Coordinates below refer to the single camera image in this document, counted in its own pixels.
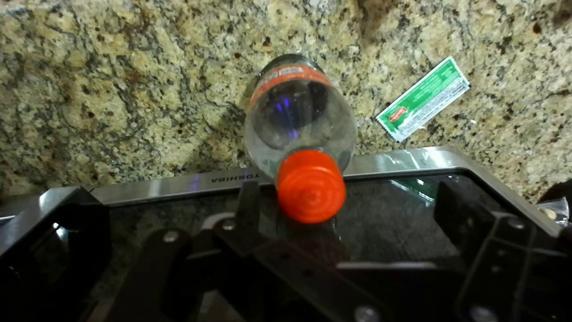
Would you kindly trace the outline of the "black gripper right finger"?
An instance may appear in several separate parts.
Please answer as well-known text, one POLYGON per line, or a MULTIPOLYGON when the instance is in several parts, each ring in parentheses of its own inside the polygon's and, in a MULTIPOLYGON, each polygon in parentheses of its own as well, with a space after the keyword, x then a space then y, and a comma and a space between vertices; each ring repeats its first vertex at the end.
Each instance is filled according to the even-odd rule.
POLYGON ((504 260, 506 251, 488 246, 499 217, 490 212, 468 188, 457 183, 440 183, 434 206, 434 222, 440 226, 456 253, 440 258, 447 269, 470 269, 474 263, 491 265, 504 260))

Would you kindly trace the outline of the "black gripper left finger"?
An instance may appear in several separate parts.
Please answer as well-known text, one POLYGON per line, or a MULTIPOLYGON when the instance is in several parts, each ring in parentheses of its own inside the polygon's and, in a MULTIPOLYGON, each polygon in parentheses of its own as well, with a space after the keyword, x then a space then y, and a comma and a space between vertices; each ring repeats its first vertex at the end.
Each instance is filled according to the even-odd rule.
POLYGON ((248 255, 261 244, 259 185, 255 181, 248 181, 241 187, 232 238, 238 255, 248 255))

